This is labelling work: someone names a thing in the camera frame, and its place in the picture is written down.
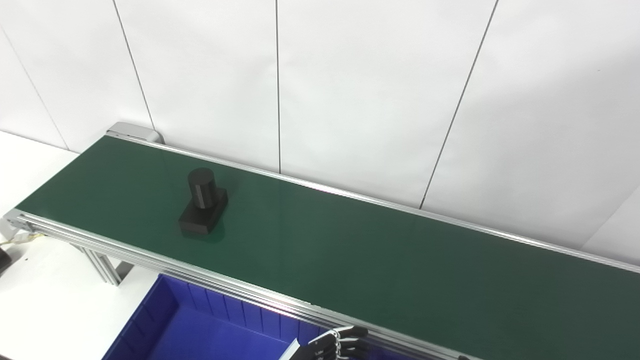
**black square base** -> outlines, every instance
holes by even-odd
[[[184,209],[180,220],[178,220],[180,228],[183,231],[206,235],[213,230],[228,203],[227,191],[225,189],[216,188],[216,194],[219,200],[217,205],[211,209],[196,208],[193,202],[189,201],[187,208]]]

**white table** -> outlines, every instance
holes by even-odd
[[[76,156],[0,132],[0,216]],[[120,286],[106,284],[51,237],[2,248],[17,259],[0,275],[0,356],[11,360],[101,359],[157,277],[136,266]]]

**panel seam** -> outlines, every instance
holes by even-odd
[[[280,41],[278,37],[278,0],[276,5],[276,94],[278,101],[278,173],[282,174],[282,143],[280,141]]]
[[[597,234],[597,233],[602,229],[602,227],[603,227],[606,223],[608,223],[608,222],[609,222],[609,220],[611,220],[611,218],[613,217],[613,215],[615,215],[615,214],[618,212],[618,210],[620,210],[620,208],[622,208],[622,205],[624,205],[624,204],[625,204],[629,199],[631,199],[631,196],[633,196],[633,195],[634,195],[634,193],[635,193],[636,191],[638,191],[638,189],[640,189],[640,185],[638,185],[637,187],[635,187],[635,188],[631,191],[631,193],[629,194],[629,196],[625,197],[625,199],[624,199],[624,200],[622,200],[622,201],[620,202],[620,205],[618,205],[618,207],[617,207],[617,208],[616,208],[616,209],[615,209],[615,210],[614,210],[614,211],[613,211],[613,212],[612,212],[612,213],[607,217],[607,219],[606,219],[606,220],[604,220],[604,221],[602,222],[602,224],[600,224],[600,226],[598,226],[598,229],[596,229],[593,233],[591,233],[591,235],[589,236],[589,238],[587,238],[587,240],[586,240],[584,243],[582,243],[582,245],[580,246],[580,250],[584,249],[584,247],[585,247],[585,246],[587,246],[587,244],[589,243],[589,241],[591,241],[591,239],[593,239],[593,237],[594,237],[594,236],[595,236],[595,235],[596,235],[596,234]]]
[[[9,39],[9,35],[6,34],[6,31],[4,30],[4,28],[2,26],[0,26],[0,29],[2,30],[2,32],[4,34],[4,38],[9,43],[9,46],[11,47],[11,50],[13,51],[13,54],[15,55],[16,59],[18,59],[18,62],[20,63],[20,67],[22,67],[22,70],[27,75],[27,79],[29,79],[29,82],[31,83],[31,87],[33,87],[33,90],[36,92],[36,95],[38,96],[38,99],[40,100],[40,103],[42,104],[42,107],[44,107],[44,110],[47,112],[47,116],[49,116],[49,120],[51,120],[51,123],[53,124],[53,127],[55,127],[56,131],[58,132],[58,136],[60,136],[60,140],[62,140],[62,143],[65,144],[65,147],[67,148],[67,150],[71,151],[71,149],[69,149],[69,145],[67,144],[67,141],[65,140],[65,137],[62,136],[62,132],[60,131],[60,128],[58,127],[56,122],[53,120],[53,116],[51,116],[51,112],[49,111],[49,108],[44,103],[44,100],[42,99],[42,96],[40,95],[40,92],[38,91],[38,88],[36,87],[35,83],[33,82],[33,79],[31,79],[31,75],[29,75],[29,72],[27,71],[27,68],[24,66],[24,64],[22,62],[22,59],[20,59],[20,56],[18,55],[18,52],[15,50],[15,47],[13,46],[13,42],[11,42],[11,39]]]
[[[424,195],[422,196],[422,201],[420,201],[419,209],[422,209],[424,205],[424,200],[427,198],[427,192],[431,187],[431,182],[433,180],[433,176],[436,173],[436,168],[440,162],[440,158],[442,157],[442,152],[444,150],[445,145],[447,144],[447,140],[449,139],[449,133],[451,132],[451,128],[453,126],[453,122],[456,120],[456,115],[458,114],[458,110],[460,109],[460,104],[462,103],[462,98],[465,95],[465,91],[467,90],[467,85],[469,84],[469,80],[471,79],[471,74],[474,71],[474,67],[476,66],[476,61],[478,60],[478,56],[480,55],[480,50],[482,50],[482,45],[484,44],[484,39],[486,38],[486,34],[489,31],[489,26],[491,25],[491,21],[493,20],[493,14],[495,13],[495,9],[498,7],[498,2],[500,0],[496,0],[495,4],[493,4],[493,9],[491,10],[491,15],[489,15],[489,21],[484,28],[484,33],[482,35],[482,39],[480,39],[480,44],[478,45],[478,50],[476,51],[476,55],[474,56],[474,61],[471,63],[471,69],[469,69],[469,74],[467,75],[467,80],[465,81],[465,86],[462,88],[462,93],[460,93],[460,98],[458,99],[458,103],[456,105],[456,109],[453,111],[453,116],[451,118],[451,122],[449,123],[449,128],[447,129],[447,133],[444,136],[444,140],[442,141],[442,146],[440,147],[440,152],[438,153],[438,157],[436,158],[436,162],[433,165],[433,170],[431,171],[431,176],[429,177],[429,182],[427,183],[427,188],[424,190]]]
[[[120,17],[120,11],[118,10],[118,5],[116,5],[115,0],[111,0],[113,3],[113,8],[116,10],[116,16],[118,17],[118,23],[120,23],[120,29],[122,30],[122,36],[124,37],[124,43],[127,46],[127,52],[129,53],[129,58],[131,59],[131,65],[133,65],[133,71],[136,74],[136,80],[138,80],[138,86],[140,87],[140,92],[142,93],[142,100],[145,102],[145,108],[147,109],[147,114],[149,115],[149,121],[151,121],[151,127],[155,131],[156,125],[154,124],[154,119],[151,116],[151,111],[149,110],[149,103],[147,102],[147,96],[145,95],[145,89],[142,87],[142,82],[140,81],[140,75],[138,74],[138,68],[136,66],[136,62],[133,60],[133,53],[131,52],[131,47],[129,46],[129,39],[127,39],[127,33],[124,31],[124,25],[122,24],[122,18]]]

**black cylinder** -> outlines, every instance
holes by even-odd
[[[197,168],[189,173],[189,189],[196,208],[210,209],[218,203],[216,180],[208,168]]]

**conveyor leg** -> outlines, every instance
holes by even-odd
[[[106,255],[103,255],[99,252],[95,252],[90,249],[86,249],[84,247],[78,247],[80,251],[84,252],[86,257],[89,259],[93,267],[98,271],[102,280],[108,284],[112,284],[118,286],[122,282],[122,277],[113,265],[109,261]]]

